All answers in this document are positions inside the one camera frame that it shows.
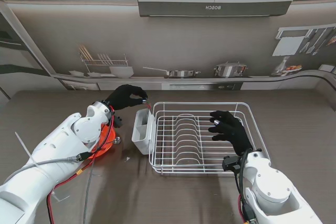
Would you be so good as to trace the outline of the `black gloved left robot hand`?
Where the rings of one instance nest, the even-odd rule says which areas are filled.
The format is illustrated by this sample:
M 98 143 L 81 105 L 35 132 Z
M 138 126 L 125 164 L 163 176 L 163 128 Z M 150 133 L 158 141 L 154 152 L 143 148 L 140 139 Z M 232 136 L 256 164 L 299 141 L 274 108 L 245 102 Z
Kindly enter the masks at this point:
M 124 84 L 117 87 L 105 100 L 107 106 L 114 110 L 122 110 L 127 107 L 140 105 L 148 99 L 147 93 L 137 86 Z

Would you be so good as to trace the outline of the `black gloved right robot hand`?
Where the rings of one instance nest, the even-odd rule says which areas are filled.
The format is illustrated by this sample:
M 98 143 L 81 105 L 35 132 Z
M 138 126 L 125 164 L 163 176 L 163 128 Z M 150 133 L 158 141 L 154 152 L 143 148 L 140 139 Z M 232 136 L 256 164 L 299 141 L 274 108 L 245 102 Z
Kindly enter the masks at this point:
M 243 156 L 247 150 L 253 149 L 245 128 L 230 112 L 213 111 L 210 116 L 210 122 L 219 121 L 218 124 L 208 129 L 210 133 L 217 133 L 212 137 L 213 141 L 229 141 L 238 156 Z

